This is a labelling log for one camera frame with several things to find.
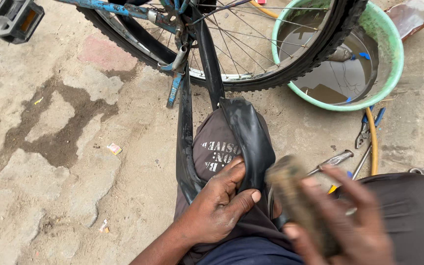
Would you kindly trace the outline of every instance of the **hand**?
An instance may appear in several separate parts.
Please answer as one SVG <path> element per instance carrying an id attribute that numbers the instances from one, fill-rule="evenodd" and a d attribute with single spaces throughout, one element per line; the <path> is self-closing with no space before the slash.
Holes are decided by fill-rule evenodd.
<path id="1" fill-rule="evenodd" d="M 349 218 L 342 204 L 331 199 L 315 178 L 302 180 L 304 194 L 315 203 L 328 228 L 340 243 L 341 255 L 329 258 L 332 265 L 395 265 L 392 242 L 384 231 L 375 196 L 359 182 L 352 181 L 346 173 L 333 166 L 322 166 L 323 172 L 338 180 L 357 207 L 356 217 Z M 288 223 L 283 228 L 291 238 L 295 250 L 306 265 L 329 264 L 311 242 L 309 234 L 296 224 Z"/>
<path id="2" fill-rule="evenodd" d="M 230 234 L 240 217 L 261 199 L 256 189 L 237 194 L 244 174 L 240 156 L 212 177 L 174 224 L 181 235 L 197 244 L 218 242 Z"/>

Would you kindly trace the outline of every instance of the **man's left hand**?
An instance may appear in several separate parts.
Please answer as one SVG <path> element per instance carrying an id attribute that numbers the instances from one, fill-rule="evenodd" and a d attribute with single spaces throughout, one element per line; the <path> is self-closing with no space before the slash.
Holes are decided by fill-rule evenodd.
<path id="1" fill-rule="evenodd" d="M 224 239 L 261 199 L 256 189 L 237 194 L 244 178 L 243 158 L 237 157 L 212 177 L 186 212 L 173 224 L 193 244 L 214 243 Z"/>

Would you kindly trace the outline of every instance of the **brown shorts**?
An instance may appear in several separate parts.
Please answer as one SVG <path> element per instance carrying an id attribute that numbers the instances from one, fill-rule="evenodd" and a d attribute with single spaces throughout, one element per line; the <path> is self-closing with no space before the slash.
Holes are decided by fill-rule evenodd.
<path id="1" fill-rule="evenodd" d="M 266 135 L 268 127 L 258 114 Z M 235 156 L 240 154 L 222 109 L 212 112 L 197 128 L 193 142 L 193 159 L 197 175 L 208 181 Z M 424 265 L 424 175 L 394 173 L 377 175 L 360 180 L 373 190 L 381 205 L 385 227 L 392 238 L 398 265 Z M 178 188 L 176 220 L 188 207 Z M 268 218 L 267 198 L 262 199 L 236 225 L 230 235 L 215 244 L 194 246 L 182 259 L 181 264 L 195 264 L 209 251 L 228 240 L 259 236 L 292 250 L 287 238 L 277 230 Z"/>

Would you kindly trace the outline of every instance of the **pliers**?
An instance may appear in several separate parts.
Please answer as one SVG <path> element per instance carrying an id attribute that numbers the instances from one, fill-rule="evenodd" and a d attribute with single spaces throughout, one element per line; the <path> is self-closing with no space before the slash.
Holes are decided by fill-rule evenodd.
<path id="1" fill-rule="evenodd" d="M 376 127 L 378 127 L 379 124 L 381 123 L 384 113 L 385 113 L 385 107 L 380 109 L 379 113 L 374 119 L 374 125 Z M 368 116 L 366 116 L 366 114 L 364 114 L 361 122 L 362 122 L 361 132 L 359 132 L 359 135 L 356 138 L 356 149 L 363 146 L 364 143 L 367 142 L 371 137 L 371 133 L 369 131 Z"/>

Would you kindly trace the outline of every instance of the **bicycle pedal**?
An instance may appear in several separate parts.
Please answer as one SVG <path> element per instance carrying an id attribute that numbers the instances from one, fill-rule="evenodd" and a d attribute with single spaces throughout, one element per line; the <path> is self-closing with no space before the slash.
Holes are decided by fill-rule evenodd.
<path id="1" fill-rule="evenodd" d="M 27 42 L 44 14 L 33 0 L 1 0 L 0 38 L 12 44 Z"/>

